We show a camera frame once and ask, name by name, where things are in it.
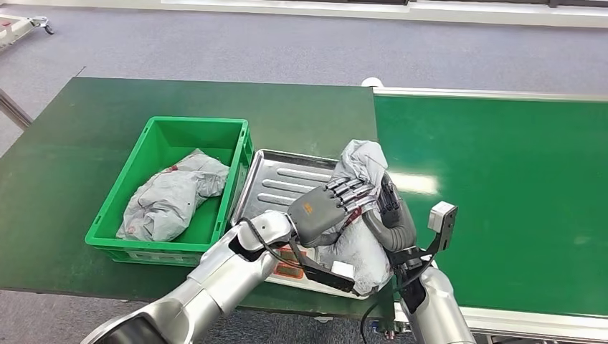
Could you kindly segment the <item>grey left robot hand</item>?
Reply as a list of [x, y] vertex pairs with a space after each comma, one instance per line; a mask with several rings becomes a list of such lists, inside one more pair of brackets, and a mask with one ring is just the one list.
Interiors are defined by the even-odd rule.
[[375, 201], [372, 183], [360, 178], [338, 177], [292, 202], [288, 216], [295, 225], [301, 246], [328, 246], [337, 240], [337, 236], [325, 231]]

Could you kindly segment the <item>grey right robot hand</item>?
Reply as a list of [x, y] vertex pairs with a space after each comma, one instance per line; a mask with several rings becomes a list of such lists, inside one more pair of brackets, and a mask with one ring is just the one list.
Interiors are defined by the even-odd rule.
[[385, 172], [378, 198], [381, 221], [388, 229], [397, 229], [407, 241], [416, 241], [417, 230], [407, 203], [402, 199], [390, 175]]

